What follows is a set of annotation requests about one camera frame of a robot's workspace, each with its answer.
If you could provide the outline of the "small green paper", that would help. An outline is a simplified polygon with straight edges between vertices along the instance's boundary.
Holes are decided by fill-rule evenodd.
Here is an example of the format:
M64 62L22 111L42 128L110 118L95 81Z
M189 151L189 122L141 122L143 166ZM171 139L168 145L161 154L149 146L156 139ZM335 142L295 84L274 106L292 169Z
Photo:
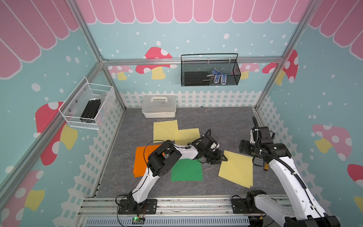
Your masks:
M180 159L172 168L171 181L202 181L202 165L198 160Z

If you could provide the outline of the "orange paper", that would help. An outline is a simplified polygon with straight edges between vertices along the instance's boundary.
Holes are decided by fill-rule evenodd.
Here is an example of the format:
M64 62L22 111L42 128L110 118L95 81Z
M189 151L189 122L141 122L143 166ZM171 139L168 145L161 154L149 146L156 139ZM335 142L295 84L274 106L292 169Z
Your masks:
M142 177L145 174L148 161L148 156L156 150L160 145L151 145L148 147L137 147L135 151L135 161L134 161L134 168L133 174L134 177Z

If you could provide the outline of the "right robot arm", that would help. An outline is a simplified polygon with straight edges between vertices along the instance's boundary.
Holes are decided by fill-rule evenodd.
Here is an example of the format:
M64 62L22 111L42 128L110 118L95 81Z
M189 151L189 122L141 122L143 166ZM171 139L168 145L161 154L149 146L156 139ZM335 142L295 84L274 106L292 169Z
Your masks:
M329 215L308 189L286 145L274 143L275 133L266 126L260 127L256 117L252 120L251 138L249 141L242 140L239 150L269 165L282 184L293 210L288 211L263 190L247 193L246 209L265 213L281 227L339 227L337 217Z

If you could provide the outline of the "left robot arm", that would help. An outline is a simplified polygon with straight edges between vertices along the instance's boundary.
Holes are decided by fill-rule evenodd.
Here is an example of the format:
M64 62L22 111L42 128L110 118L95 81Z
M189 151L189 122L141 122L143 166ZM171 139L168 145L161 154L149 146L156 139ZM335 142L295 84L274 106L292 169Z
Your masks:
M170 140L162 141L162 144L147 158L146 171L136 188L127 195L121 195L121 199L115 198L118 207L117 214L155 214L156 199L149 199L148 195L157 180L172 170L179 160L189 159L218 165L228 161L224 152L219 149L220 144L211 136L211 129L200 138L187 143L187 145L175 144Z

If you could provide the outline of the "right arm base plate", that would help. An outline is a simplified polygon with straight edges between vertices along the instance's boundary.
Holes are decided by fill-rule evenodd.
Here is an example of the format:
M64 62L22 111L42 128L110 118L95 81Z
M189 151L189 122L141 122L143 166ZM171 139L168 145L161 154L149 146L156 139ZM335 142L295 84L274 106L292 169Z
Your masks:
M231 199L233 214L252 214L253 209L248 206L245 199L233 197Z

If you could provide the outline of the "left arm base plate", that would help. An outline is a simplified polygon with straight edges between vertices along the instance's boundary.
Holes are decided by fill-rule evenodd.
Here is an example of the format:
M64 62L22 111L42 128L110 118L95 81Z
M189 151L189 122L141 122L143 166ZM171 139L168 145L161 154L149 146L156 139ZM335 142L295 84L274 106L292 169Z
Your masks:
M135 215L144 215L144 214L156 214L157 209L157 200L156 199L146 199L142 203L135 203L131 200L120 200L118 202L119 207L117 210L117 214L126 215L126 214L135 214Z

